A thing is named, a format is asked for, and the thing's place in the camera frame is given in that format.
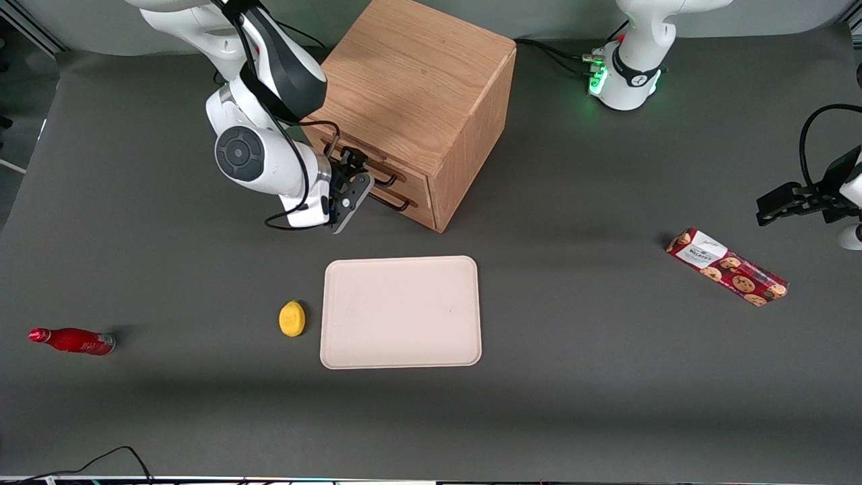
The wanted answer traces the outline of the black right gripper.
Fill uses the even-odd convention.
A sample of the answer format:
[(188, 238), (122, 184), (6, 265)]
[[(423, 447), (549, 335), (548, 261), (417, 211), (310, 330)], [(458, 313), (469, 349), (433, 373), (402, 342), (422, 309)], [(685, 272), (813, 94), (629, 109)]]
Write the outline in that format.
[(354, 212), (374, 187), (374, 178), (364, 166), (367, 160), (368, 156), (358, 153), (355, 148), (343, 146), (341, 149), (341, 159), (338, 162), (341, 174), (333, 175), (329, 183), (327, 199), (329, 200), (327, 226), (330, 227), (332, 234), (339, 234), (345, 230)]

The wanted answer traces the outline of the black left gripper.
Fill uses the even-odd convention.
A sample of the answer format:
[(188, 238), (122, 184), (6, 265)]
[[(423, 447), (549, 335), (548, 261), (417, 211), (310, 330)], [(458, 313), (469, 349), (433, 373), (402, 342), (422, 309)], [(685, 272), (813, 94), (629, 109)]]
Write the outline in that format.
[[(779, 185), (757, 199), (758, 226), (764, 227), (778, 219), (822, 212), (826, 224), (844, 218), (858, 218), (861, 208), (860, 147), (855, 147), (832, 162), (820, 182), (815, 184), (817, 196), (797, 182)], [(821, 205), (811, 205), (817, 201)]]

